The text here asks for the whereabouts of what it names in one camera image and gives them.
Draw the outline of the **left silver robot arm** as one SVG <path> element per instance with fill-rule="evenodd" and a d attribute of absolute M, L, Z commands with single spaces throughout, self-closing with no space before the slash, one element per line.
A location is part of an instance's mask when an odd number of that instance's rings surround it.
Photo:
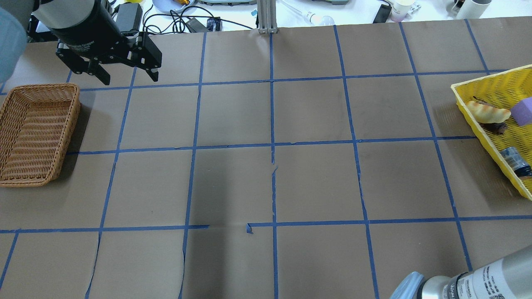
<path fill-rule="evenodd" d="M 58 38 L 56 55 L 73 73 L 108 85 L 111 78 L 103 65 L 121 63 L 157 82 L 162 52 L 140 30 L 142 13 L 135 2 L 124 2 L 113 12 L 106 0 L 2 0 L 1 81 L 15 71 L 35 17 Z"/>

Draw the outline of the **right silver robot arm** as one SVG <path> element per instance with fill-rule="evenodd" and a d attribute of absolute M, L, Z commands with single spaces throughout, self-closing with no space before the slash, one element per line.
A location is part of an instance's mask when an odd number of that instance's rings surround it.
<path fill-rule="evenodd" d="M 412 272 L 391 299 L 530 299 L 532 247 L 517 250 L 474 271 L 428 279 Z"/>

